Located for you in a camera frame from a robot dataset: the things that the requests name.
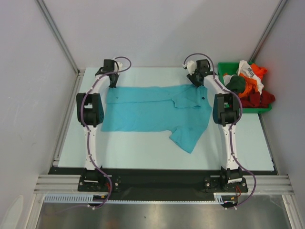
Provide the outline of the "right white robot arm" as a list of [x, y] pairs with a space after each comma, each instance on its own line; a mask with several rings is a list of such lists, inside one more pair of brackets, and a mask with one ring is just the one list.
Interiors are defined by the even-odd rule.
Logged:
[[241, 169], [238, 163], [236, 149], [236, 124], [242, 113], [242, 106], [238, 96], [227, 89], [214, 72], [214, 67], [207, 59], [185, 61], [183, 68], [187, 70], [187, 78], [195, 87], [205, 87], [214, 95], [213, 121], [218, 125], [222, 140], [225, 170]]

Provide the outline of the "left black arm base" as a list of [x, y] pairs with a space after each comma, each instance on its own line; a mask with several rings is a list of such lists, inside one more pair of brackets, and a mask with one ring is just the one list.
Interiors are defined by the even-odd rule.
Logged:
[[110, 190], [108, 178], [99, 170], [88, 170], [84, 168], [78, 184], [79, 192], [106, 192]]

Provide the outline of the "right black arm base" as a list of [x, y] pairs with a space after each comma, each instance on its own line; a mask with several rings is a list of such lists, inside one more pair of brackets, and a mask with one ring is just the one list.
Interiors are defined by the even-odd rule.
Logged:
[[205, 192], [225, 192], [225, 193], [246, 193], [248, 187], [246, 179], [243, 177], [240, 167], [237, 169], [225, 169], [221, 167], [218, 177], [205, 177], [204, 178]]

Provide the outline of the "light blue t shirt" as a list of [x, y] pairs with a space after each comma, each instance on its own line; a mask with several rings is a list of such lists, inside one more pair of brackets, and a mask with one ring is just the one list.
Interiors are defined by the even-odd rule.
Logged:
[[162, 132], [191, 153], [207, 129], [212, 108], [203, 86], [117, 87], [108, 90], [104, 132]]

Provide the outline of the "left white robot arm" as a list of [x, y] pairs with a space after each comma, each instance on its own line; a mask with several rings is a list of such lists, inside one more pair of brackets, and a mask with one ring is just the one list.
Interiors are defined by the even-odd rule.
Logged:
[[84, 168], [89, 171], [100, 170], [102, 167], [97, 156], [98, 132], [104, 122], [108, 90], [116, 86], [122, 71], [122, 63], [117, 57], [105, 59], [88, 90], [76, 95], [77, 119], [85, 138]]

